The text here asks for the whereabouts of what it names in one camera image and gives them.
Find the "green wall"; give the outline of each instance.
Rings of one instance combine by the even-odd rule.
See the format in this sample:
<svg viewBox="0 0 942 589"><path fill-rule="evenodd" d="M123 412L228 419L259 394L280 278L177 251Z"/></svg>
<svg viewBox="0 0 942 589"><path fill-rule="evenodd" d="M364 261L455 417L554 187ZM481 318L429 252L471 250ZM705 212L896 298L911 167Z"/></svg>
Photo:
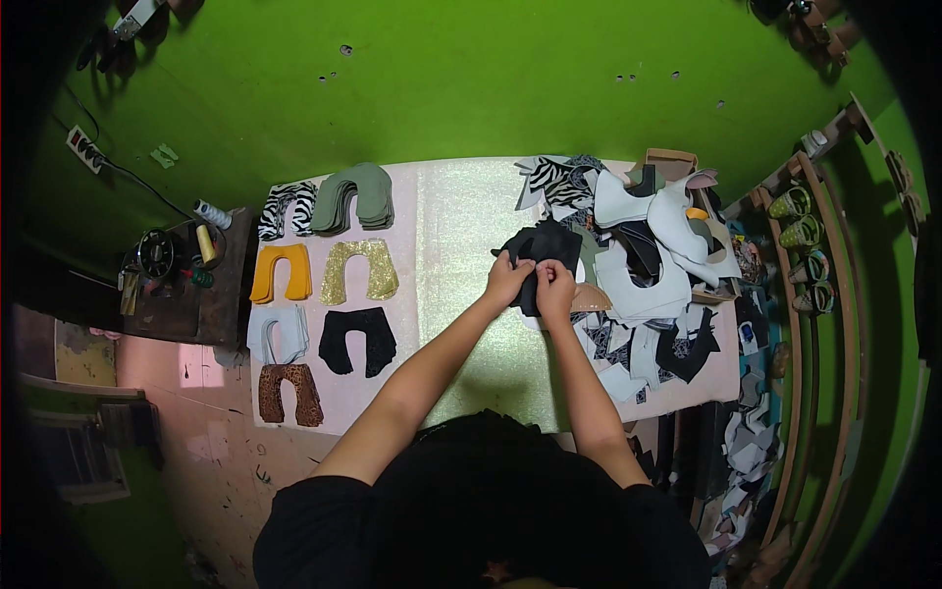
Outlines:
<svg viewBox="0 0 942 589"><path fill-rule="evenodd" d="M25 384L21 393L27 407L56 413L91 414L99 399ZM120 455L131 496L70 506L76 527L120 587L200 587L184 565L183 536L147 449L120 450Z"/></svg>
<svg viewBox="0 0 942 589"><path fill-rule="evenodd" d="M873 121L886 149L899 151L929 211L916 139L898 100ZM847 571L889 503L918 436L928 373L919 384L913 308L914 256L901 206L876 143L856 139L829 156L860 264L869 329L869 394L851 490L820 578Z"/></svg>
<svg viewBox="0 0 942 589"><path fill-rule="evenodd" d="M67 83L102 126L104 153L180 206L260 208L274 183L363 160L635 159L652 146L698 154L731 201L848 90L873 116L893 98L864 43L825 80L747 6L210 2L185 24L171 16L160 44L138 42L129 77L89 67ZM64 92L54 113L62 123L51 117L43 132L24 232L111 276L115 252L179 215L123 177L90 174L63 145L63 124L92 133L90 121ZM180 156L169 170L149 157L165 142Z"/></svg>

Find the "thread spool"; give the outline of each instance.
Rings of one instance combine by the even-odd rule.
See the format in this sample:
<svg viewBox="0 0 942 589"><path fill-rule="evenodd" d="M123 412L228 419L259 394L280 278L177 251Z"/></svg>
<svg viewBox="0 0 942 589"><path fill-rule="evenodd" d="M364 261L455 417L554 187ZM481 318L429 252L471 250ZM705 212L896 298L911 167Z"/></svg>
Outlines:
<svg viewBox="0 0 942 589"><path fill-rule="evenodd" d="M203 256L204 264L216 259L216 248L213 247L213 240L209 238L209 229L205 225L196 228L196 240L200 243L200 254Z"/></svg>
<svg viewBox="0 0 942 589"><path fill-rule="evenodd" d="M213 286L213 275L206 270L194 268L193 270L180 270L180 272L196 286L203 288L212 288Z"/></svg>
<svg viewBox="0 0 942 589"><path fill-rule="evenodd" d="M193 212L213 223L219 229L228 229L229 225L233 224L232 215L224 210L215 208L203 199L193 204Z"/></svg>

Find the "cardboard box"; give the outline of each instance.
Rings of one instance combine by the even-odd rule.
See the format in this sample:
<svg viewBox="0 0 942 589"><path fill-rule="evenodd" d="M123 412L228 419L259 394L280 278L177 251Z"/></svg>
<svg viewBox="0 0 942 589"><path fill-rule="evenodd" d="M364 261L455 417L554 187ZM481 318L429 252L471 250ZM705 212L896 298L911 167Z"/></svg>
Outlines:
<svg viewBox="0 0 942 589"><path fill-rule="evenodd" d="M640 170L644 164L653 164L666 182L676 182L697 171L697 156L676 149L652 147L644 154L644 160L635 163L632 171Z"/></svg>
<svg viewBox="0 0 942 589"><path fill-rule="evenodd" d="M720 287L713 292L709 292L698 287L695 287L690 292L694 303L703 304L717 304L725 303L726 301L735 301L741 294L742 290L739 289L738 278L721 278Z"/></svg>

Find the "gold glitter fabric piece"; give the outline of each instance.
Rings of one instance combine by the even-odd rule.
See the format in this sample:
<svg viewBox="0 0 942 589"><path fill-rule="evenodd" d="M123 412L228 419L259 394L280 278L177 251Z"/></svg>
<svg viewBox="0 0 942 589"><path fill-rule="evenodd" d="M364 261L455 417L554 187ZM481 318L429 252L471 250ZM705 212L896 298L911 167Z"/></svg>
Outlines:
<svg viewBox="0 0 942 589"><path fill-rule="evenodd" d="M396 294L399 278L393 268L393 258L389 255L385 239L364 239L362 241L340 241L334 243L327 254L327 266L324 279L320 283L320 301L328 306L345 303L347 288L344 286L344 274L347 260L354 255L363 255L369 260L369 283L366 297L371 301L385 301Z"/></svg>
<svg viewBox="0 0 942 589"><path fill-rule="evenodd" d="M423 345L484 292L491 248L535 224L532 211L514 210L523 179L513 162L451 160L418 172L415 294ZM559 383L544 335L508 309L484 332L423 426L492 409L544 433L559 432L568 428Z"/></svg>
<svg viewBox="0 0 942 589"><path fill-rule="evenodd" d="M605 291L596 285L579 283L576 285L576 296L569 307L570 313L585 311L608 311L611 309L611 299Z"/></svg>

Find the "wall socket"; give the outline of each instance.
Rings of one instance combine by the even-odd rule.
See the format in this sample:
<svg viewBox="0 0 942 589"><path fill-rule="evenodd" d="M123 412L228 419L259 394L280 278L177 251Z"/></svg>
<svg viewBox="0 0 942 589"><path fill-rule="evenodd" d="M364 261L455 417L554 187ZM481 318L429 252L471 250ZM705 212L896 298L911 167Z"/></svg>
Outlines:
<svg viewBox="0 0 942 589"><path fill-rule="evenodd" d="M88 166L89 170L93 173L101 171L102 160L105 159L105 156L98 151L98 148L89 140L89 136L85 134L81 127L76 125L72 128L72 131L69 131L65 144L82 160L82 163Z"/></svg>

